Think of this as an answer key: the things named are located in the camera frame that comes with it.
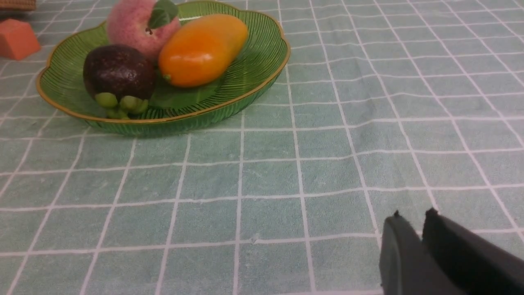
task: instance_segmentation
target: peach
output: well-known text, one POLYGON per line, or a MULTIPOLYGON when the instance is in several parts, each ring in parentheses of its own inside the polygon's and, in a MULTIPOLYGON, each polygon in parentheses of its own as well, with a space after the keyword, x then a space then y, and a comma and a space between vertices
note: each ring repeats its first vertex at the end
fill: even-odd
POLYGON ((150 29, 148 22, 155 3, 156 0, 120 0, 107 17, 106 31, 110 44, 134 47, 156 64, 162 47, 181 25, 175 17, 169 24, 150 29))

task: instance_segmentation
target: green leaf decoration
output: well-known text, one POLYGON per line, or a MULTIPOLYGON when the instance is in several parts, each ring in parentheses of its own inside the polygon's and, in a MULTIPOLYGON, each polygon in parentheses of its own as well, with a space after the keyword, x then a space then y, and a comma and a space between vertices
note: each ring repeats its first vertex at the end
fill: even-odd
POLYGON ((158 0, 153 6, 148 27, 157 29, 168 25, 178 15, 178 6, 171 0, 158 0))

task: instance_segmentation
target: green glass bowl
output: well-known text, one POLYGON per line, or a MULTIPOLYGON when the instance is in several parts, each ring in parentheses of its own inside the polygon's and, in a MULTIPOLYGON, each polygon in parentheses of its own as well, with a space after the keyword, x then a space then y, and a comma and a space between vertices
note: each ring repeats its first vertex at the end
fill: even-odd
POLYGON ((136 119, 108 119, 84 87, 86 55, 108 44, 105 22, 76 33, 55 47, 38 76, 38 93, 53 107, 96 129, 129 136, 180 133, 231 117, 271 87, 287 63, 291 47, 282 27, 266 14, 215 1, 179 4, 182 25, 214 13, 234 15, 246 23, 249 37, 242 52, 221 78, 202 87, 178 89, 159 76, 148 110, 136 119))

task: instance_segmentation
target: checkered tablecloth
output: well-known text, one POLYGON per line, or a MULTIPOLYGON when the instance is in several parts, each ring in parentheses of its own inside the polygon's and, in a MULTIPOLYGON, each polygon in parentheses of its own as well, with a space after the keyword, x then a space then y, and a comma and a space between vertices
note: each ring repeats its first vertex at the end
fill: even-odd
POLYGON ((35 88, 113 0, 47 0, 0 59, 0 294, 382 294, 384 219, 430 207, 524 258, 521 0, 246 0, 291 59, 242 113, 100 134, 35 88))

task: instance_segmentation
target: gold rim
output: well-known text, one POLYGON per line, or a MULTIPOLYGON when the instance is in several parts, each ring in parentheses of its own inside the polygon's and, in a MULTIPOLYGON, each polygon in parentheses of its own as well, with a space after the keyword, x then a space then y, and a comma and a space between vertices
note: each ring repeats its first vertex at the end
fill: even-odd
MULTIPOLYGON (((179 4, 179 6, 184 6, 186 4, 190 4, 190 3, 216 3, 215 1, 202 1, 202 0, 197 0, 197 1, 189 1, 189 2, 185 2, 185 3, 182 3, 182 4, 179 4)), ((225 103, 222 103, 222 104, 218 104, 216 106, 213 106, 213 107, 210 107, 210 108, 207 108, 207 109, 204 109, 204 110, 200 110, 200 111, 196 111, 196 112, 192 112, 192 113, 189 113, 189 114, 184 114, 184 115, 179 115, 179 116, 176 116, 176 117, 169 117, 169 118, 162 118, 162 119, 140 119, 140 120, 117 120, 117 119, 106 119, 106 118, 99 118, 99 117, 92 117, 92 116, 88 116, 88 115, 82 115, 82 114, 79 114, 77 112, 73 112, 59 104, 57 104, 56 102, 54 102, 52 99, 50 99, 45 93, 44 91, 42 90, 42 88, 40 87, 40 79, 42 78, 42 75, 50 68, 51 66, 51 59, 54 55, 54 52, 55 50, 57 50, 57 48, 63 43, 65 42, 67 39, 73 37, 73 36, 76 36, 82 32, 85 32, 86 30, 84 31, 80 31, 80 32, 77 32, 75 34, 72 34, 71 36, 69 36, 68 38, 62 40, 61 42, 59 42, 52 50, 52 52, 49 54, 49 57, 47 58, 47 62, 46 62, 46 67, 40 71, 40 73, 38 74, 38 77, 36 79, 36 89, 38 91, 38 94, 40 94, 40 96, 50 105, 52 105, 53 107, 59 109, 60 111, 72 116, 72 117, 75 117, 75 118, 79 118, 79 119, 83 119, 83 120, 89 120, 89 121, 97 121, 97 122, 104 122, 104 123, 119 123, 119 124, 147 124, 147 123, 165 123, 165 122, 171 122, 171 121, 177 121, 177 120, 181 120, 181 119, 186 119, 186 118, 189 118, 189 117, 193 117, 193 116, 196 116, 196 115, 200 115, 200 114, 203 114, 203 113, 207 113, 207 112, 210 112, 210 111, 214 111, 216 109, 220 109, 222 107, 225 107, 229 104, 232 104, 232 103, 235 103, 237 101, 240 101, 248 96, 250 96, 251 94, 257 92, 258 90, 262 89, 265 85, 267 85, 271 80, 273 80, 273 78, 275 78, 278 73, 280 73, 283 68, 286 66, 288 60, 289 60, 289 57, 291 56, 291 46, 289 44, 289 41, 287 40, 287 38, 285 37, 284 35, 284 29, 282 29, 282 26, 278 23, 278 21, 276 19, 274 19, 272 16, 268 15, 268 14, 265 14, 265 13, 262 13, 262 12, 258 12, 258 11, 254 11, 254 10, 245 10, 245 9, 238 9, 236 8, 235 6, 233 5, 230 5, 230 4, 227 4, 227 3, 221 3, 222 5, 225 5, 225 6, 228 6, 228 7, 231 7, 232 9, 235 9, 239 12, 251 12, 251 13, 258 13, 258 14, 262 14, 262 15, 265 15, 267 17, 269 17, 271 20, 273 20, 273 22, 275 22, 275 24, 277 25, 279 31, 280 31, 280 38, 286 43, 286 47, 287 47, 287 52, 286 52, 286 57, 284 58, 284 60, 282 61, 282 64, 278 67, 278 69, 273 73, 271 74, 264 82, 262 82, 259 86, 257 86, 255 89, 251 90, 250 92, 247 92, 239 97, 236 97, 228 102, 225 102, 225 103)), ((105 24, 105 21, 103 21, 101 24, 99 24, 98 26, 94 27, 94 28, 91 28, 91 29, 88 29, 88 30, 93 30, 93 29, 97 29, 101 26, 103 26, 105 24)))

